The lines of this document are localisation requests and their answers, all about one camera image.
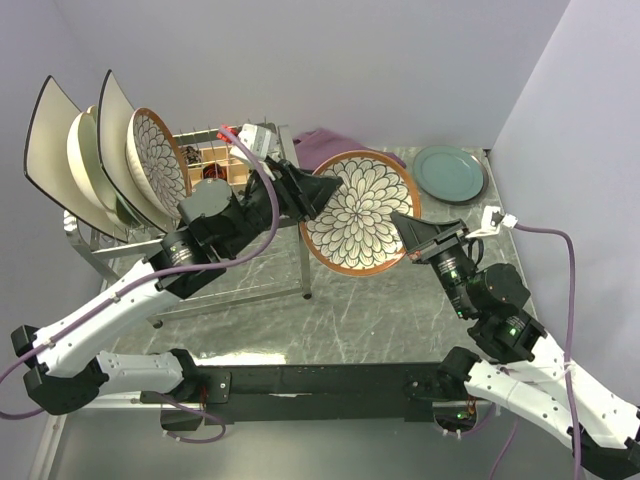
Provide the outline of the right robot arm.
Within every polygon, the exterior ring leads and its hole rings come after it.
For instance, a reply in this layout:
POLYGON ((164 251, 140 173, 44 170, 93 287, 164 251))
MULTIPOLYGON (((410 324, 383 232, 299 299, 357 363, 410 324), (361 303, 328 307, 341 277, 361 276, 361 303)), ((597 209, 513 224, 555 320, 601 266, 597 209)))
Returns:
POLYGON ((475 241, 525 225, 498 207, 485 208, 475 231, 461 220, 431 223, 399 212, 391 220, 411 262, 431 266, 457 316, 473 321, 468 334, 487 356, 453 348, 439 365, 442 393, 488 400, 537 425, 571 450, 576 473, 638 474, 638 406, 576 363, 570 339, 558 344, 526 312, 530 292, 514 265, 480 269, 471 257, 475 241))

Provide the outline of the purple-rimmed beige plate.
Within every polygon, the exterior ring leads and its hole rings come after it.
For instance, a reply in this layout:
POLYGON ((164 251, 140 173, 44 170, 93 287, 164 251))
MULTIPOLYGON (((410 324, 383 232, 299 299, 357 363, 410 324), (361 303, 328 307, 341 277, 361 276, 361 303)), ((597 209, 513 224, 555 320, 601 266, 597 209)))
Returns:
POLYGON ((454 155, 452 200, 468 203, 483 196, 489 187, 485 165, 474 155, 461 150, 454 155))

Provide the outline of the brown scale-pattern plate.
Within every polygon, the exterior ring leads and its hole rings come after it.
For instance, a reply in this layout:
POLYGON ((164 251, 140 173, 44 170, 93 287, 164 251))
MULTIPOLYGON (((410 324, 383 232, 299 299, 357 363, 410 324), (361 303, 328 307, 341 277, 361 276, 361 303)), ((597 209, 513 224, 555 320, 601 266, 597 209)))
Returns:
POLYGON ((337 177, 342 185, 323 212, 300 227, 310 253, 349 276, 376 275, 397 264, 405 249, 391 214, 421 216, 419 189, 406 168, 386 154, 354 150, 333 156, 314 173, 337 177))

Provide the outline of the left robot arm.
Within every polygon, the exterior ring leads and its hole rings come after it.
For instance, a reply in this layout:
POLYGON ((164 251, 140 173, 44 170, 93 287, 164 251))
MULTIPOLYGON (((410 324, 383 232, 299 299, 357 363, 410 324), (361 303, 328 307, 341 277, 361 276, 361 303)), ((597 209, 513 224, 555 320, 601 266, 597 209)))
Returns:
POLYGON ((181 223, 158 251, 137 261, 109 289, 67 317, 42 328, 22 326, 11 340, 27 395, 52 415, 74 412, 94 399, 136 391, 186 402, 206 380, 188 351, 119 357, 107 346, 137 321, 177 305, 249 261, 243 250, 262 233, 274 235, 281 218, 315 219, 342 186, 336 176, 270 161, 273 175, 254 171, 238 198, 220 179, 203 180, 178 205, 181 223))

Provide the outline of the white ribbed brown bowl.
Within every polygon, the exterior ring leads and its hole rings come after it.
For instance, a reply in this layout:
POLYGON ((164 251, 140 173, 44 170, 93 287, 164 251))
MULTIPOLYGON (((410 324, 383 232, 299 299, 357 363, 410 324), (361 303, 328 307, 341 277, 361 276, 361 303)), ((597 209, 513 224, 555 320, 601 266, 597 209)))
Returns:
POLYGON ((136 109, 126 132, 126 161, 134 183, 160 212, 178 220, 179 203, 191 195, 184 156, 160 117, 136 109))

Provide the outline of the dark green round plate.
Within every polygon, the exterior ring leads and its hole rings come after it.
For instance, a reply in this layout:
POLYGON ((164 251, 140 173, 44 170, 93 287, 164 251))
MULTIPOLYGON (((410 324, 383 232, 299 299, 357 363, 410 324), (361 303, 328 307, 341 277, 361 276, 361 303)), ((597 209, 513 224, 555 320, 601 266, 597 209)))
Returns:
POLYGON ((419 151, 413 160, 412 174, 418 186, 430 196, 446 203, 455 203, 451 196, 454 155, 461 149, 451 146, 431 146, 419 151))

